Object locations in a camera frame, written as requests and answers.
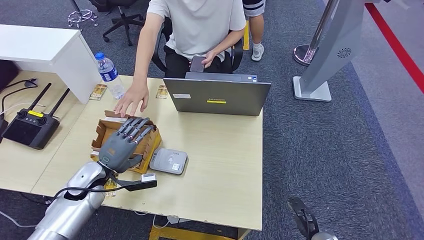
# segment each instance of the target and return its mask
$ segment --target cardboard box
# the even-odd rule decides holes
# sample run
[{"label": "cardboard box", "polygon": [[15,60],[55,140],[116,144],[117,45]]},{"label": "cardboard box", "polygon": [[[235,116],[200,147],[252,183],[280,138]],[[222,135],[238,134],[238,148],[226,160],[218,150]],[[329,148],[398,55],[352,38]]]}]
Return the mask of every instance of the cardboard box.
[{"label": "cardboard box", "polygon": [[[109,118],[120,118],[119,115],[115,115],[113,111],[104,111],[104,115]],[[124,118],[134,118],[132,116],[126,115]],[[100,151],[100,148],[103,144],[108,140],[109,136],[115,133],[120,127],[122,123],[116,121],[107,121],[100,119],[97,125],[97,138],[91,142],[91,148],[94,151]],[[138,144],[135,149],[134,154],[131,156],[132,158],[136,155],[143,155],[143,160],[140,165],[136,165],[136,167],[129,169],[130,171],[134,171],[137,173],[145,174],[147,169],[149,168],[150,159],[152,159],[153,152],[156,148],[161,144],[161,134],[159,133],[158,127],[150,120],[146,123],[146,125],[141,129],[143,131],[147,126],[153,125],[154,129],[149,131],[149,133],[143,137],[141,142]],[[99,156],[96,154],[91,154],[90,158],[93,161],[98,161]]]}]

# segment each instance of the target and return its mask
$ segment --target bottle label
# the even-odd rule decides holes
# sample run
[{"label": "bottle label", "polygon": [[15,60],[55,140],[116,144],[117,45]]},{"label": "bottle label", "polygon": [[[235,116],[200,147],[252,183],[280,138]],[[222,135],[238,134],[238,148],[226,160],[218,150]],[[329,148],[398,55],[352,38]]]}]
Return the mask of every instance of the bottle label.
[{"label": "bottle label", "polygon": [[100,76],[103,79],[103,81],[110,82],[118,77],[118,71],[115,67],[113,67],[111,71],[100,73]]}]

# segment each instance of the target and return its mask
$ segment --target black pants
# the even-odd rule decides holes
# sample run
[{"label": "black pants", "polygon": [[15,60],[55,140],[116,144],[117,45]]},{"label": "black pants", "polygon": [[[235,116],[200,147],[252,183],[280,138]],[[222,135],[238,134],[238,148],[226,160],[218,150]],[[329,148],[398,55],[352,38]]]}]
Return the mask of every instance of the black pants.
[{"label": "black pants", "polygon": [[[186,73],[190,70],[189,60],[184,56],[178,55],[173,49],[166,46],[163,48],[165,51],[165,64],[167,71],[165,78],[183,79]],[[212,64],[204,69],[205,73],[223,73],[232,74],[232,65],[230,54],[225,51],[225,60],[221,62],[219,57],[215,57]]]}]

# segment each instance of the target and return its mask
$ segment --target white shoe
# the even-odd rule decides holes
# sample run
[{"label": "white shoe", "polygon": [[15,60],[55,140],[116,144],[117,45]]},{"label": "white shoe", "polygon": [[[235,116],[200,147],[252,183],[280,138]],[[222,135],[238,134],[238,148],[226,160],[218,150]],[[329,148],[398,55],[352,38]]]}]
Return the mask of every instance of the white shoe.
[{"label": "white shoe", "polygon": [[264,45],[259,45],[259,47],[253,48],[253,54],[252,54],[252,60],[253,61],[260,61],[262,59],[262,55],[264,54],[265,48]]}]

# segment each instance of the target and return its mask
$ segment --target cable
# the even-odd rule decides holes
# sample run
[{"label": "cable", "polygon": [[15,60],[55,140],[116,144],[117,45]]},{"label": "cable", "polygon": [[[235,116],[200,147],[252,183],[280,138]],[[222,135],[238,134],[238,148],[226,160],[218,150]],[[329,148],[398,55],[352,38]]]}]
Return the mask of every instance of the cable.
[{"label": "cable", "polygon": [[147,212],[146,212],[146,213],[138,213],[137,211],[134,211],[134,213],[135,213],[135,214],[137,214],[138,216],[144,216],[144,215],[147,215]]},{"label": "cable", "polygon": [[[24,105],[24,104],[32,104],[32,102],[23,102],[23,103],[18,103],[16,105],[13,105],[13,106],[9,107],[8,109],[0,112],[0,115],[5,114],[7,111],[9,111],[10,109],[13,109],[14,107],[17,107],[19,105]],[[44,106],[43,104],[40,104],[40,103],[37,103],[37,106],[42,107],[42,108],[46,107],[46,106]]]},{"label": "cable", "polygon": [[305,213],[304,209],[302,209],[302,212],[303,212],[303,217],[306,220],[306,231],[307,231],[307,238],[306,239],[309,240],[309,221],[308,221],[308,218],[306,217],[306,213]]},{"label": "cable", "polygon": [[33,89],[33,88],[38,87],[38,85],[37,85],[37,84],[35,84],[34,82],[32,82],[32,81],[30,81],[30,80],[22,80],[22,81],[18,81],[18,82],[15,82],[15,83],[13,83],[13,84],[7,85],[6,87],[4,87],[4,88],[0,91],[0,93],[1,93],[4,89],[7,89],[7,88],[9,88],[9,87],[12,87],[12,86],[14,86],[14,85],[16,85],[16,84],[23,83],[23,82],[29,82],[29,83],[33,84],[34,86],[24,87],[24,88],[21,88],[21,89],[15,90],[15,91],[13,91],[13,92],[10,92],[10,93],[8,93],[8,94],[4,95],[4,97],[1,99],[1,112],[2,112],[2,114],[0,114],[0,119],[4,119],[4,118],[5,118],[5,114],[4,114],[4,112],[5,112],[5,99],[6,99],[6,97],[8,97],[8,96],[10,96],[10,95],[12,95],[12,94],[15,94],[15,93],[17,93],[17,92],[20,92],[20,91],[22,91],[22,90],[25,90],[25,89]]},{"label": "cable", "polygon": [[20,228],[35,228],[37,227],[37,225],[30,225],[30,226],[23,226],[19,223],[17,223],[13,218],[11,218],[10,216],[8,216],[6,213],[0,211],[0,214],[5,216],[6,218],[8,218],[10,221],[12,221],[16,226],[20,227]]},{"label": "cable", "polygon": [[168,224],[170,223],[170,221],[168,220],[168,222],[165,225],[163,225],[163,226],[156,226],[155,225],[155,219],[156,219],[156,214],[153,217],[153,223],[152,223],[153,227],[155,227],[156,229],[163,229],[164,227],[168,226]]},{"label": "cable", "polygon": [[91,188],[86,188],[86,187],[75,187],[75,186],[70,186],[70,187],[65,187],[60,189],[53,197],[53,199],[51,200],[51,202],[53,203],[53,201],[55,199],[58,198],[59,194],[61,194],[64,191],[68,191],[68,190],[79,190],[79,191],[84,191],[84,192],[94,192],[94,193],[108,193],[108,192],[113,192],[113,191],[118,191],[125,188],[125,186],[120,186],[117,188],[112,188],[112,189],[91,189]]},{"label": "cable", "polygon": [[15,83],[12,83],[12,84],[7,85],[7,86],[3,87],[2,89],[0,89],[0,94],[3,92],[3,90],[5,90],[5,89],[7,89],[7,88],[10,88],[10,87],[13,87],[13,86],[15,86],[16,84],[20,84],[20,83],[28,82],[28,83],[31,83],[31,84],[37,85],[37,84],[35,83],[35,81],[36,81],[36,80],[37,80],[36,78],[31,78],[30,80],[21,80],[21,81],[17,81],[17,82],[15,82]]},{"label": "cable", "polygon": [[20,195],[24,198],[24,199],[26,199],[26,200],[28,200],[28,201],[30,201],[30,202],[33,202],[33,203],[35,203],[35,204],[42,204],[42,205],[46,205],[46,206],[48,206],[49,204],[48,203],[46,203],[46,202],[40,202],[40,201],[35,201],[35,200],[32,200],[31,198],[29,198],[29,197],[27,197],[27,196],[25,196],[22,192],[19,192],[20,193]]}]

